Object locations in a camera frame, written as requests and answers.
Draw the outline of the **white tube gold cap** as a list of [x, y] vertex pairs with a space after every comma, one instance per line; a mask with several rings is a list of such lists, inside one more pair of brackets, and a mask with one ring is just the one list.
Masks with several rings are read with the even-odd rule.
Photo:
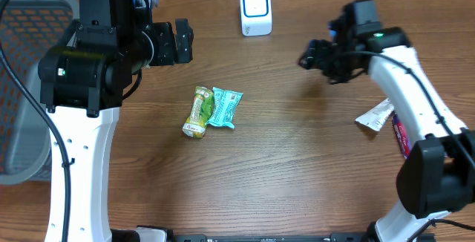
[[392, 102], [386, 98], [377, 106], [357, 117], [355, 122], [371, 129], [372, 131], [379, 132], [393, 112], [394, 106]]

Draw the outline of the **teal snack wrapper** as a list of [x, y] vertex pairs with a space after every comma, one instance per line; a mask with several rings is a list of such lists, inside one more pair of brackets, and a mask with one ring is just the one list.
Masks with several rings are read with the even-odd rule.
[[227, 127], [234, 129], [235, 125], [232, 120], [243, 93], [223, 90], [216, 87], [213, 87], [213, 92], [214, 111], [206, 124], [214, 127]]

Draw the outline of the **green yellow snack bar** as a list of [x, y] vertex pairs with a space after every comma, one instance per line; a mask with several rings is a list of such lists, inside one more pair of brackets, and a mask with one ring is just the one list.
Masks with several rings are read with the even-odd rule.
[[191, 113], [182, 127], [183, 133], [189, 137], [201, 139], [206, 133], [206, 122], [211, 118], [213, 110], [213, 91], [197, 86], [194, 91]]

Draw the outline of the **purple pad package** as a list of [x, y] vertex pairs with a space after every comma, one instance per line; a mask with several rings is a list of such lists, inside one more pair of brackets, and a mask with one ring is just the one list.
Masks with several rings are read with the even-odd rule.
[[392, 120], [393, 130], [396, 135], [396, 140], [399, 144], [399, 148], [402, 153], [402, 156], [405, 159], [407, 159], [411, 151], [411, 145], [410, 145], [409, 136], [407, 135], [406, 128], [396, 113], [393, 113], [391, 120]]

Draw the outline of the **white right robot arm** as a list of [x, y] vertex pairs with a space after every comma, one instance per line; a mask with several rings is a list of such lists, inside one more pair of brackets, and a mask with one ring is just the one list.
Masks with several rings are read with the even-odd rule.
[[410, 153], [396, 177], [398, 201], [349, 241], [433, 241], [429, 227], [474, 202], [474, 132], [442, 101], [400, 27], [384, 27], [374, 0], [343, 7], [331, 40], [312, 40], [298, 63], [331, 85], [363, 73], [379, 85], [406, 129]]

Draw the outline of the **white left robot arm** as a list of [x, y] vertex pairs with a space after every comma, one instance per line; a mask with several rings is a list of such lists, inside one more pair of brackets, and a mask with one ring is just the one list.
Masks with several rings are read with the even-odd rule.
[[111, 144], [124, 99], [144, 67], [188, 63], [186, 19], [155, 23], [158, 0], [79, 0], [79, 18], [39, 62], [40, 101], [53, 122], [47, 241], [156, 241], [170, 233], [108, 220]]

